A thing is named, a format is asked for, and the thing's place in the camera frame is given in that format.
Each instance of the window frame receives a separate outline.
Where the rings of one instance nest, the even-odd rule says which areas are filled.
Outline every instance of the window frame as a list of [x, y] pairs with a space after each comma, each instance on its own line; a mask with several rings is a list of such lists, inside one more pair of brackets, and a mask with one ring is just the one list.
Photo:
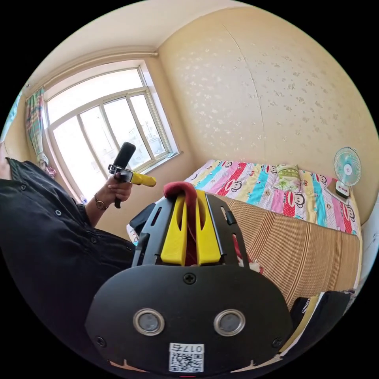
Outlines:
[[[48, 140], [49, 140], [49, 143], [51, 145], [51, 150], [52, 150], [52, 153], [55, 155], [55, 158], [57, 160], [57, 163], [59, 165], [59, 171], [61, 171], [61, 174], [64, 175], [64, 179], [66, 179], [69, 183], [69, 185], [71, 186], [72, 190], [74, 191], [74, 194], [76, 195], [77, 198], [80, 198], [82, 195], [82, 191], [79, 189], [76, 181], [74, 180], [73, 176], [71, 175], [70, 173], [70, 170], [68, 169], [62, 155], [61, 155], [61, 152], [60, 152], [60, 149], [58, 147], [58, 144], [56, 142], [56, 139], [55, 139], [55, 136], [54, 136], [54, 130], [56, 128], [58, 128], [60, 125], [62, 125], [64, 122], [70, 120], [71, 118], [75, 117], [77, 118], [77, 121], [78, 121], [78, 124], [79, 124], [79, 127], [80, 127], [80, 130], [81, 130], [81, 133], [87, 143], [87, 146], [91, 152], [91, 154], [93, 155], [94, 157], [94, 160], [95, 162], [97, 163], [101, 173], [103, 174], [104, 176], [104, 182], [107, 180], [107, 177], [109, 176], [109, 173], [106, 172], [106, 170], [104, 169], [104, 167], [102, 166], [101, 162], [100, 162], [100, 159], [99, 157], [97, 156], [89, 138], [88, 138], [88, 135], [85, 131], [85, 128], [84, 128], [84, 125], [83, 125], [83, 122], [82, 122], [82, 119], [80, 117], [80, 114], [81, 113], [84, 113], [85, 111], [88, 111], [90, 109], [93, 109], [93, 108], [96, 108], [96, 107], [99, 107], [100, 108], [100, 112], [103, 116], [103, 120], [106, 124], [106, 127], [108, 129], [108, 132], [113, 140], [113, 143], [115, 144], [116, 146], [116, 149], [118, 151], [120, 151], [120, 145], [118, 143], [118, 141], [116, 140], [115, 138], [115, 135], [113, 133], [113, 130], [112, 130], [112, 127], [109, 123], [109, 120], [108, 120], [108, 117], [106, 115], [106, 112], [104, 110], [104, 104], [106, 103], [109, 103], [109, 102], [112, 102], [112, 101], [116, 101], [116, 100], [120, 100], [120, 99], [126, 99], [126, 101], [128, 102], [128, 106], [130, 108], [130, 111], [131, 111], [131, 114], [133, 116], [133, 119], [134, 119], [134, 122], [137, 126], [137, 129], [141, 135], [141, 138], [142, 138], [142, 141], [143, 143], [145, 144], [145, 147], [150, 155], [150, 160], [139, 165], [138, 167], [134, 168], [133, 170], [135, 172], [146, 172], [150, 167], [152, 166], [155, 166], [157, 165], [157, 163], [167, 159], [167, 158], [170, 158], [171, 156], [173, 156], [175, 153], [179, 153], [178, 149], [177, 149], [177, 146], [172, 146], [172, 142], [170, 143], [170, 140], [169, 140], [169, 137], [167, 136], [167, 133], [166, 133], [166, 130], [164, 128], [164, 125], [163, 125], [163, 122], [162, 122], [162, 119], [161, 117], [159, 116], [159, 112], [157, 110], [157, 104], [155, 104], [155, 101], [154, 101], [154, 98], [151, 94], [151, 91], [150, 91], [150, 88], [149, 86], [147, 85], [146, 83], [146, 79], [145, 79], [145, 75], [144, 73], [148, 73], [147, 71], [147, 68], [146, 66], [144, 68], [142, 68], [141, 64], [136, 64], [136, 63], [139, 63], [138, 62], [130, 62], [129, 63], [129, 66], [128, 67], [123, 67], [123, 68], [117, 68], [117, 69], [111, 69], [111, 70], [104, 70], [103, 72], [101, 73], [97, 73], [95, 75], [89, 75], [89, 76], [85, 76], [83, 77], [81, 80], [74, 80], [72, 83], [70, 83], [69, 85], [66, 85], [64, 87], [62, 87], [60, 90], [56, 91], [55, 93], [53, 93], [53, 95], [49, 96], [49, 92], [46, 91], [45, 94], [47, 94], [48, 96], [45, 96], [45, 99], [44, 99], [44, 102], [43, 102], [43, 118], [44, 118], [44, 124], [45, 124], [45, 127], [44, 127], [44, 131], [45, 133], [47, 134], [47, 137], [48, 137]], [[119, 72], [119, 71], [126, 71], [126, 70], [137, 70], [139, 76], [140, 76], [140, 79], [141, 79], [141, 82], [142, 82], [142, 87], [138, 87], [138, 88], [132, 88], [132, 89], [129, 89], [129, 90], [125, 90], [125, 91], [121, 91], [121, 92], [116, 92], [116, 93], [113, 93], [113, 94], [110, 94], [110, 95], [107, 95], [107, 96], [103, 96], [103, 97], [100, 97], [98, 99], [95, 99], [93, 101], [90, 101], [86, 104], [83, 104], [81, 105], [80, 107], [70, 111], [69, 113], [63, 115], [62, 117], [60, 117], [59, 119], [55, 120], [54, 122], [50, 123], [50, 120], [49, 120], [49, 113], [48, 113], [48, 108], [47, 108], [47, 104], [48, 102], [54, 98], [55, 96], [59, 95], [60, 93], [68, 90], [69, 88], [72, 88], [82, 82], [85, 82], [87, 80], [90, 80], [92, 78], [95, 78], [95, 77], [100, 77], [100, 76], [103, 76], [103, 75], [107, 75], [107, 74], [110, 74], [110, 73], [114, 73], [114, 72]], [[151, 114], [151, 117], [153, 119], [153, 122], [156, 126], [156, 129], [157, 129], [157, 132], [158, 132], [158, 135], [162, 141], [162, 145], [165, 149], [165, 151], [161, 154], [159, 154], [158, 156], [154, 157], [154, 154], [153, 152], [151, 151], [151, 148], [150, 148], [150, 145], [146, 139], [146, 136], [143, 132], [143, 129], [142, 129], [142, 125], [140, 124], [139, 120], [138, 120], [138, 117], [135, 113], [135, 110], [134, 110], [134, 107], [133, 107], [133, 104], [131, 103], [131, 97], [133, 96], [137, 96], [137, 95], [144, 95], [145, 96], [145, 100], [146, 100], [146, 103], [147, 103], [147, 106], [148, 106], [148, 109], [150, 111], [150, 114]]]

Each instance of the ceiling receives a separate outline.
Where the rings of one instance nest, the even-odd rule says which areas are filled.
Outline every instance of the ceiling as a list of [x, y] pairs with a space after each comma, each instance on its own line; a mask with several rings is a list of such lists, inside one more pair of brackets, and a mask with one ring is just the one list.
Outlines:
[[158, 48], [181, 27], [208, 13], [249, 4], [231, 0], [145, 0], [114, 10], [85, 25], [58, 45], [29, 83], [80, 56], [126, 46]]

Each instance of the red cloth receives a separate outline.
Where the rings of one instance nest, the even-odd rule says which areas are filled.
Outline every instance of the red cloth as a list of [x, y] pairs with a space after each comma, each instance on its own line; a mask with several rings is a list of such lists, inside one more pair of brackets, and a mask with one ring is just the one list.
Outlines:
[[[187, 223], [188, 223], [188, 236], [187, 236], [187, 255], [186, 266], [197, 264], [197, 251], [196, 251], [196, 199], [197, 193], [192, 184], [187, 182], [172, 182], [168, 183], [163, 188], [165, 197], [177, 196], [184, 192], [187, 204]], [[233, 236], [233, 243], [236, 254], [242, 259], [240, 249], [236, 238]]]

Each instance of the plaid curtain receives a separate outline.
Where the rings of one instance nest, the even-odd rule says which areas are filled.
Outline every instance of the plaid curtain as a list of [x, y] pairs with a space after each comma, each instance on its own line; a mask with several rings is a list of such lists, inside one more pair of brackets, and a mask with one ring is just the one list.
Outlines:
[[26, 133], [29, 136], [34, 152], [37, 156], [38, 166], [50, 177], [54, 178], [56, 171], [49, 166], [49, 160], [43, 152], [42, 145], [42, 104], [44, 93], [45, 90], [41, 88], [26, 101], [25, 126]]

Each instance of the striped quilt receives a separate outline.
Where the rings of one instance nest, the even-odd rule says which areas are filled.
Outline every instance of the striped quilt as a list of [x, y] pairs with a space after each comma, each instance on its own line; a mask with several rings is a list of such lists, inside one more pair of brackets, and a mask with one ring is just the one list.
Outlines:
[[[257, 163], [210, 160], [185, 181], [199, 190], [358, 235], [360, 225], [355, 203], [349, 199], [346, 205], [324, 190], [336, 179], [309, 171], [299, 172], [301, 191], [296, 193], [274, 188], [276, 167]], [[134, 241], [136, 234], [129, 225], [128, 233]]]

